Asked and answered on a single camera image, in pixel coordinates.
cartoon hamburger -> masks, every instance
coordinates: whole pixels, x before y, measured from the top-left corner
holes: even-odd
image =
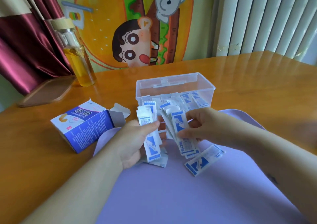
[[[74,0],[87,7],[78,31],[92,64],[107,69],[181,61],[193,0]]]

maroon curtain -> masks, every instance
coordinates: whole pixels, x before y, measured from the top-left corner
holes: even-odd
[[[21,93],[72,71],[46,20],[64,17],[57,0],[34,0],[32,13],[0,18],[0,74]]]

bottle lid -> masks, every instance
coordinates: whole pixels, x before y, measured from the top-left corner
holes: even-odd
[[[50,22],[54,30],[64,30],[75,27],[70,18],[52,19]]]

glass bottle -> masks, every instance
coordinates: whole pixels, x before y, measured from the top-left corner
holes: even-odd
[[[84,87],[93,85],[96,75],[73,21],[70,18],[54,19],[51,24],[79,84]]]

red cartoon mouth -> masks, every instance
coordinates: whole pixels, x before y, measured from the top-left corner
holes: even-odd
[[[149,64],[150,63],[150,58],[147,55],[141,54],[139,56],[139,59],[144,64]]]

